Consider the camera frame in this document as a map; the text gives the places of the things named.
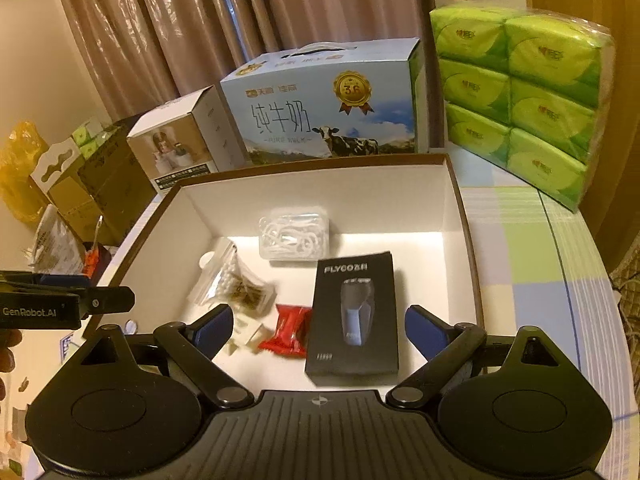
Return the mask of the person's left hand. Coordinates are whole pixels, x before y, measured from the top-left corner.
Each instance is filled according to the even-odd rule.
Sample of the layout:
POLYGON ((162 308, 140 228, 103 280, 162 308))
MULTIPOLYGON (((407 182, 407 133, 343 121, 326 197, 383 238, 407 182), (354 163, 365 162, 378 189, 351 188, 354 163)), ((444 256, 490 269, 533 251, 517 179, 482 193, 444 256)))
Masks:
POLYGON ((21 343, 23 335, 20 330, 0 330, 0 373, 8 374, 14 370, 15 358, 12 349, 21 343))

